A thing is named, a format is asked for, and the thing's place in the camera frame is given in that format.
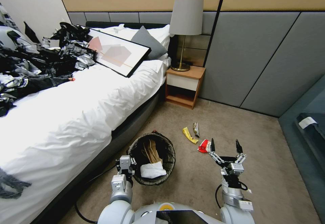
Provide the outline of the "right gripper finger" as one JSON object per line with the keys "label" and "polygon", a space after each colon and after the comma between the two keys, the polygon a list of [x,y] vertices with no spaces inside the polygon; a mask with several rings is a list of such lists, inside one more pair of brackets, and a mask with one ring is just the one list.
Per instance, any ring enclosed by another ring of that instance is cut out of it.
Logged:
{"label": "right gripper finger", "polygon": [[221,164],[222,163],[222,159],[215,152],[215,143],[214,143],[214,139],[213,138],[211,139],[211,145],[210,145],[209,155],[213,158],[213,160],[217,164]]}
{"label": "right gripper finger", "polygon": [[236,139],[236,151],[237,151],[237,156],[236,156],[235,163],[242,164],[246,159],[247,155],[243,153],[242,146],[240,145],[238,139]]}

